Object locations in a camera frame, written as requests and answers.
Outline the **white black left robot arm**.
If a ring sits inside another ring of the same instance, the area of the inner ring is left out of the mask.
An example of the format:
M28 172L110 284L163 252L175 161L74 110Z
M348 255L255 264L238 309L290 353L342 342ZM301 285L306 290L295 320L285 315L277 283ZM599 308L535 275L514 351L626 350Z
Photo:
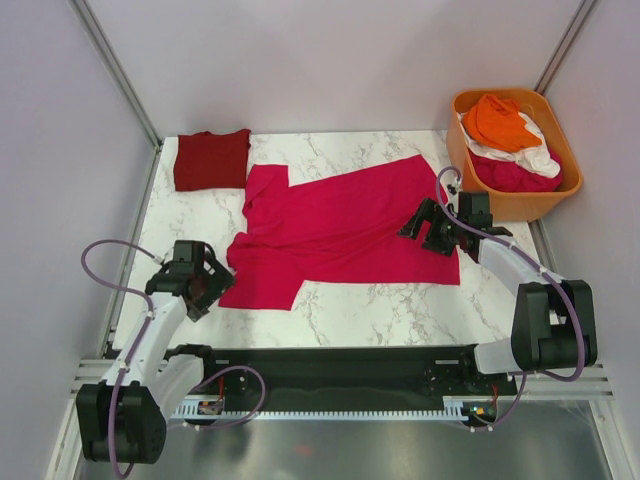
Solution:
M76 396L82 453L93 462L153 464L161 455L169 419L194 389L208 393L219 369L206 360L209 348L169 343L185 319L198 321L234 284L211 245L178 240L171 258L156 257L158 270L140 297L143 310L133 332L105 374Z

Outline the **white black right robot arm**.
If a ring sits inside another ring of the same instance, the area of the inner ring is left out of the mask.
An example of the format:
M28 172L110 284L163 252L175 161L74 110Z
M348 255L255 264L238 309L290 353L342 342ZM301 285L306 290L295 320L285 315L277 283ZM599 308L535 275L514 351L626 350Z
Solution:
M429 227L422 247L450 256L455 249L496 276L515 298L510 337L478 344L474 359L458 368L467 392L483 392L494 374L541 373L556 380L577 380L597 360L592 289L568 280L527 254L512 233L493 224L486 192L461 192L457 205L424 199L398 235L416 239Z

